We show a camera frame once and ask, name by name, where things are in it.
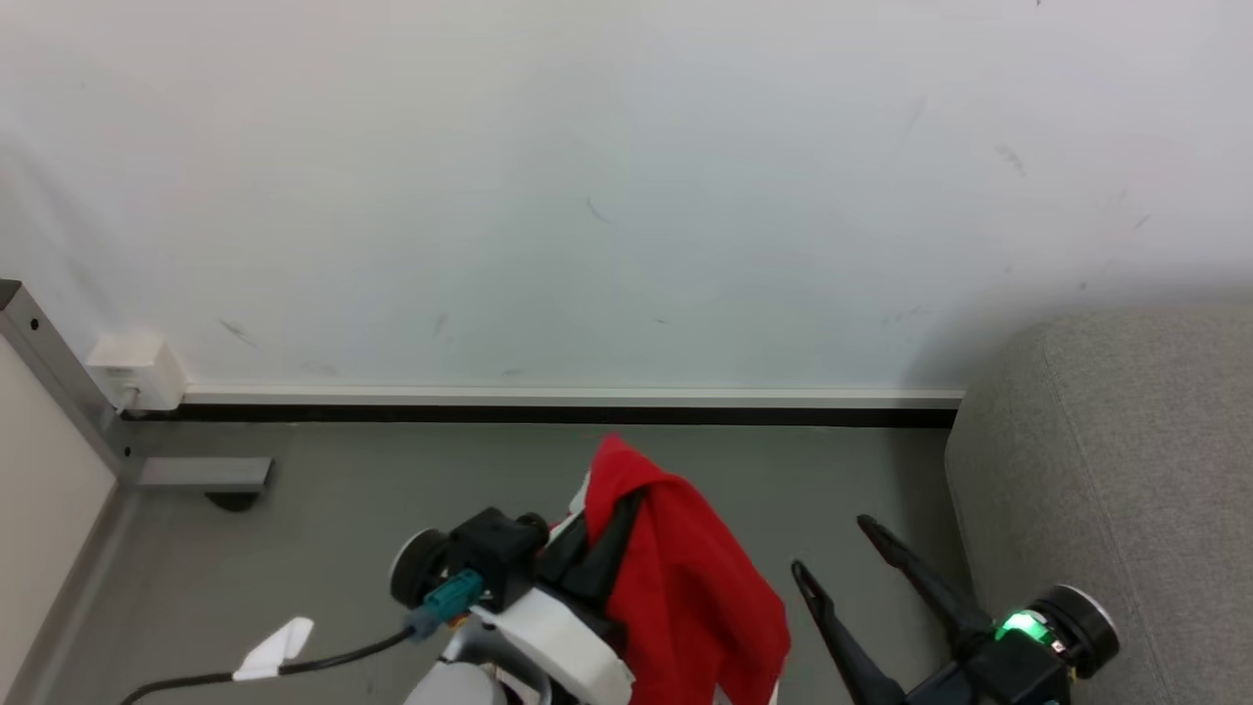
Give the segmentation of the grey metal foot bar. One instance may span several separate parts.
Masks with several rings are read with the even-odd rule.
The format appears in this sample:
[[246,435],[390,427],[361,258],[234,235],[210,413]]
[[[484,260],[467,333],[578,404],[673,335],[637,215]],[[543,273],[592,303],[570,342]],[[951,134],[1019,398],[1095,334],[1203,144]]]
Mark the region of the grey metal foot bar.
[[261,493],[273,458],[148,458],[133,481],[139,488],[180,488],[202,493]]

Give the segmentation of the beige partition panel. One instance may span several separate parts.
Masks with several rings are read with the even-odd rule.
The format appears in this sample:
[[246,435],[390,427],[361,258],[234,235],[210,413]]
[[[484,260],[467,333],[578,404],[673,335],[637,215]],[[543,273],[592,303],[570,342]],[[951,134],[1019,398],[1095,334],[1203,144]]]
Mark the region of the beige partition panel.
[[0,700],[113,490],[112,470],[0,338]]

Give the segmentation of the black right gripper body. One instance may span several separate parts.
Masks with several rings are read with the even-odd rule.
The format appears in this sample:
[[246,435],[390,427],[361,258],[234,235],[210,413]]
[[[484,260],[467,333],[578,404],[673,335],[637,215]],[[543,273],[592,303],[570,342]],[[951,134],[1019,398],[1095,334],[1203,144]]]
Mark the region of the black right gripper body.
[[1048,609],[1007,615],[970,652],[926,679],[905,705],[1070,705],[1078,637]]

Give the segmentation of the white and black skirting board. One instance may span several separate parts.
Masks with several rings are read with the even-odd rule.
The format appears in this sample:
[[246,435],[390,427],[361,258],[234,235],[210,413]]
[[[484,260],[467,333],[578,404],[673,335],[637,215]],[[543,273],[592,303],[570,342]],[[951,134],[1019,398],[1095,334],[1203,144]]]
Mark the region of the white and black skirting board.
[[946,430],[962,389],[680,389],[190,384],[129,421],[313,425],[658,425]]

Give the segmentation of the grey metal frame post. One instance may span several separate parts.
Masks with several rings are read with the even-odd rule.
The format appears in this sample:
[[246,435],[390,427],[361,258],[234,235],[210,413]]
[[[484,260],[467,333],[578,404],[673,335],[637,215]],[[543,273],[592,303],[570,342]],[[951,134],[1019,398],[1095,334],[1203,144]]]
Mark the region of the grey metal frame post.
[[123,487],[135,483],[133,435],[112,401],[23,280],[0,278],[0,338],[6,341]]

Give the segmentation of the red garment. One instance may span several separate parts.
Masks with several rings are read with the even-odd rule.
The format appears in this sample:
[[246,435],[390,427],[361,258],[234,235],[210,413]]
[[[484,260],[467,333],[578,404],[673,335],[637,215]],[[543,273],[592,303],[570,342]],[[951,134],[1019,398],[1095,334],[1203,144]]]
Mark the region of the red garment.
[[643,505],[608,605],[629,630],[629,705],[777,705],[786,607],[693,485],[609,436],[568,517],[586,510],[599,528],[637,488]]

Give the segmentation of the grey fabric sofa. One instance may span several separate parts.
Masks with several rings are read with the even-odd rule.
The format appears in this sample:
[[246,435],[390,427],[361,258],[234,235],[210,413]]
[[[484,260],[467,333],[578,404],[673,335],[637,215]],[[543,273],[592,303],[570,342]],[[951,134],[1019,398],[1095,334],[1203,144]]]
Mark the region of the grey fabric sofa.
[[1053,585],[1119,655],[1078,705],[1253,705],[1253,308],[1068,316],[959,404],[946,477],[979,602]]

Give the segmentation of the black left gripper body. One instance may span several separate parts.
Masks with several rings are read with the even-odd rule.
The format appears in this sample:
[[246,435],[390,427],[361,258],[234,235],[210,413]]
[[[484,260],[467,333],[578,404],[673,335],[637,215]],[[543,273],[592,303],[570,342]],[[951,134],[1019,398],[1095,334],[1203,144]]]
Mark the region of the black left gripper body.
[[480,576],[480,605],[501,614],[535,585],[538,556],[548,543],[549,523],[538,513],[512,518],[489,507],[452,531],[446,563],[452,576],[466,570]]

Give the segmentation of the white wall outlet box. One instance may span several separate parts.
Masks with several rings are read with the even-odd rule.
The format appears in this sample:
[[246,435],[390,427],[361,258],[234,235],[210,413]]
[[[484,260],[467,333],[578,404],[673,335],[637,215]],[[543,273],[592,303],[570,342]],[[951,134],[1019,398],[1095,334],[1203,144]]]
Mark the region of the white wall outlet box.
[[188,387],[170,346],[153,333],[100,336],[86,366],[117,414],[175,409]]

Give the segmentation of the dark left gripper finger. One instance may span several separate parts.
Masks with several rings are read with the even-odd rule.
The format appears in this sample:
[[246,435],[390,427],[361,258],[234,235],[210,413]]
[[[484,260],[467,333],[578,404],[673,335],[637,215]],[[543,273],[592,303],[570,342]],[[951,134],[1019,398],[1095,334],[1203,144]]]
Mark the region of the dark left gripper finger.
[[581,553],[581,558],[564,572],[560,589],[586,610],[606,614],[623,558],[621,547],[588,548]]
[[545,574],[618,574],[632,541],[644,490],[637,488],[613,501],[606,521],[591,527],[581,510],[550,532],[544,548]]

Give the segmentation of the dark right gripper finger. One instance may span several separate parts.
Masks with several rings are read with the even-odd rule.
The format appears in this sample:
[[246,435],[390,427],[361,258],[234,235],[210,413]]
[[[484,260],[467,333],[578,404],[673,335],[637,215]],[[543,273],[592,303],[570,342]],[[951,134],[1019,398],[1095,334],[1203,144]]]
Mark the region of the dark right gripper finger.
[[855,705],[903,705],[903,687],[883,674],[834,614],[834,604],[809,567],[794,558],[791,575]]
[[994,634],[994,620],[938,572],[913,553],[908,545],[872,516],[860,516],[858,527],[881,558],[912,585],[923,604],[944,626],[946,642],[956,655],[972,652]]

